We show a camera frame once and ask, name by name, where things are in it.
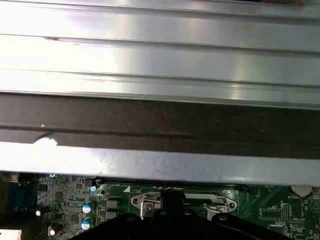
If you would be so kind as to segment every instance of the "green circuit board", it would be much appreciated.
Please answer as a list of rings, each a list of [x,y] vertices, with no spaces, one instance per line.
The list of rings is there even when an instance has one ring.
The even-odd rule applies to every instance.
[[[131,198],[164,186],[125,183],[104,183],[90,191],[89,177],[56,176],[39,180],[38,204],[48,205],[53,211],[43,216],[41,234],[37,240],[67,240],[82,233],[81,223],[87,217],[94,225],[101,224],[123,213],[139,215],[140,210],[131,204]],[[232,214],[296,240],[318,240],[320,236],[320,188],[300,197],[286,186],[255,185],[251,191],[238,188],[173,187],[185,193],[216,194],[237,203]],[[82,207],[88,201],[93,210],[86,214]],[[54,237],[48,236],[48,225],[62,223],[63,230]]]

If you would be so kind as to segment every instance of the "motherboard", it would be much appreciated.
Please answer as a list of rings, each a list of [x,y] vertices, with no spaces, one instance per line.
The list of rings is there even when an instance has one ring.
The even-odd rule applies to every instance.
[[[49,206],[51,211],[43,215],[41,234],[36,240],[68,240],[120,214],[139,216],[142,210],[135,204],[136,196],[157,194],[163,189],[183,191],[190,196],[227,199],[230,205],[224,208],[226,212],[296,240],[318,240],[320,236],[320,188],[274,185],[169,187],[99,181],[83,176],[41,177],[37,204]],[[88,213],[84,210],[86,206],[90,207]],[[53,223],[61,223],[63,229],[51,236],[50,225]]]
[[[68,240],[124,213],[152,216],[162,190],[184,192],[186,208],[197,207],[207,219],[215,214],[209,210],[215,209],[295,240],[319,240],[320,236],[317,187],[156,185],[50,174],[10,183],[8,189],[10,214],[31,212],[40,220],[41,229],[32,240]]]

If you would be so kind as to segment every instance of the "reflective metal surface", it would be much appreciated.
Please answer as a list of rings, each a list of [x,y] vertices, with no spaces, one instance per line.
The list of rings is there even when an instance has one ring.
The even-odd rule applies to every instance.
[[[194,183],[320,186],[320,161],[0,142],[2,171]]]
[[[15,14],[23,18],[16,21]],[[1,34],[320,51],[319,19],[265,19],[0,2]]]
[[[314,5],[36,2],[0,2],[2,92],[319,107]]]

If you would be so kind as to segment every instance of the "capacitor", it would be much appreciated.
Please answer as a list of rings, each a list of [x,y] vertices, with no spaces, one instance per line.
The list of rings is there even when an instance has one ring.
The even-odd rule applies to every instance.
[[[81,228],[83,230],[88,230],[94,223],[92,217],[86,217],[83,222],[81,223]]]
[[[96,189],[97,189],[96,186],[91,186],[91,187],[89,187],[89,191],[90,191],[90,192],[95,192]]]
[[[91,210],[94,208],[95,204],[92,201],[88,201],[82,208],[82,211],[85,214],[88,214],[91,212]]]
[[[58,234],[62,229],[64,229],[64,226],[62,223],[58,223],[52,227],[52,229],[49,231],[50,236],[54,236]]]
[[[44,214],[47,214],[49,212],[50,212],[50,207],[49,206],[43,206],[43,207],[39,208],[37,211],[35,211],[35,215],[37,217],[40,217],[40,216],[42,216]]]

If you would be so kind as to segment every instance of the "metal chassis panel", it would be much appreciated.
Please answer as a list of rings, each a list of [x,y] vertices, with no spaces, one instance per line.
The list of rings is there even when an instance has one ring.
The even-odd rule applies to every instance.
[[[318,109],[319,13],[316,4],[1,1],[10,24],[0,25],[0,91]]]

